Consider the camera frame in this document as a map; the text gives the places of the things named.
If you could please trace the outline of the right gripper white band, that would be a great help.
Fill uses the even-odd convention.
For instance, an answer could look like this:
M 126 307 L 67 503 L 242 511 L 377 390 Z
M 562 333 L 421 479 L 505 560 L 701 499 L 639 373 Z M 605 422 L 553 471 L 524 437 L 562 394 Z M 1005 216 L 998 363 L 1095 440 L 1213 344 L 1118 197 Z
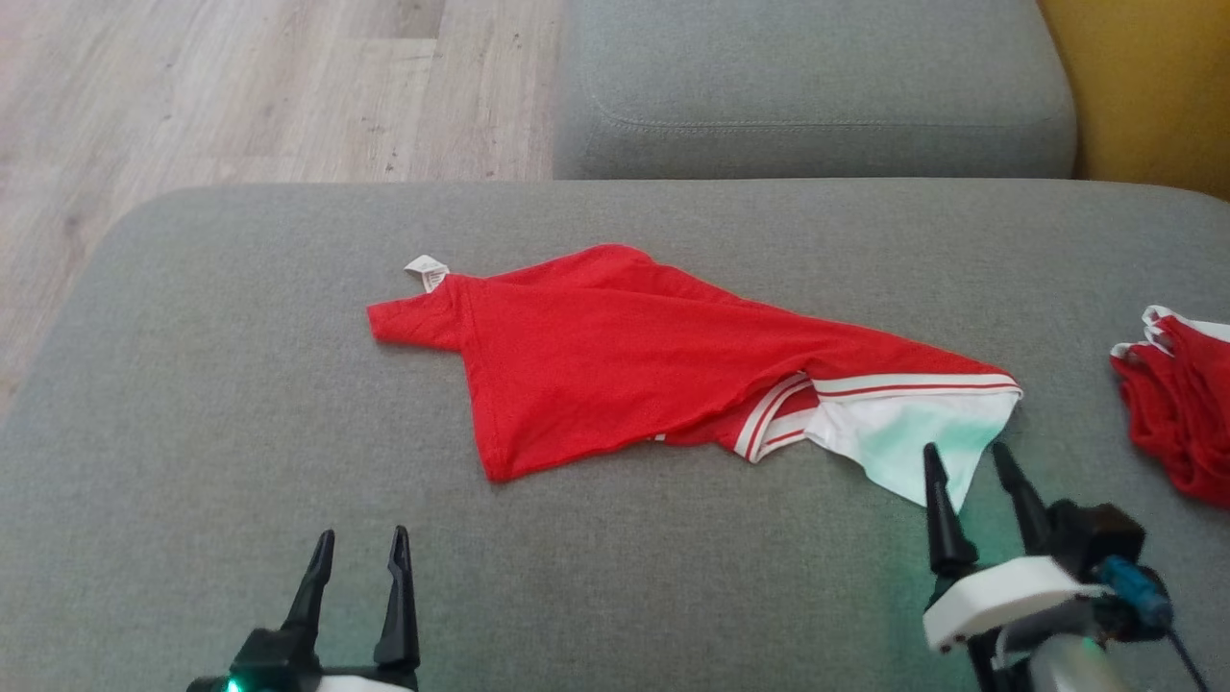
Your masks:
M 1082 583 L 1048 552 L 1048 509 L 1006 442 L 993 444 L 998 481 L 1011 499 L 1027 556 L 978 568 L 978 549 L 966 537 L 947 489 L 938 447 L 922 447 L 927 556 L 936 594 L 922 613 L 927 649 L 947 653 L 970 645 L 975 635 L 998 633 L 1002 654 L 1025 650 L 1057 634 L 1093 631 L 1093 600 L 1106 597 L 1101 583 Z

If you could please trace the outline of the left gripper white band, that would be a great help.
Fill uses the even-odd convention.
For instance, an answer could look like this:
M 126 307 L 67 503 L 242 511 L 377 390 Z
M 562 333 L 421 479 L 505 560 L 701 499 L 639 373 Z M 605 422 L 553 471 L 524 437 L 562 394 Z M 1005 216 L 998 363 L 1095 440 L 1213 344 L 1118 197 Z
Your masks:
M 323 590 L 332 576 L 335 530 L 320 533 L 308 569 L 303 574 L 282 631 L 315 640 L 319 635 Z M 387 553 L 392 578 L 383 618 L 381 639 L 375 644 L 371 666 L 326 667 L 316 683 L 319 692 L 407 692 L 418 691 L 421 665 L 416 592 L 408 530 L 396 526 Z

